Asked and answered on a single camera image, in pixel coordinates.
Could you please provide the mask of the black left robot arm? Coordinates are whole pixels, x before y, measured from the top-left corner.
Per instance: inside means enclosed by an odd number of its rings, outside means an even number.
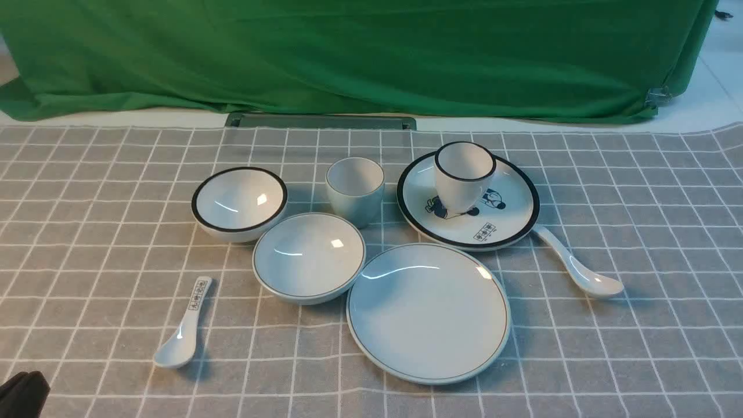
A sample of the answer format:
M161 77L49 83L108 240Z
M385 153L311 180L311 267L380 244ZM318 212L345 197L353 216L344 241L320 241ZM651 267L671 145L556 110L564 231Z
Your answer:
M1 416L40 417L50 389L39 370L16 373L1 386Z

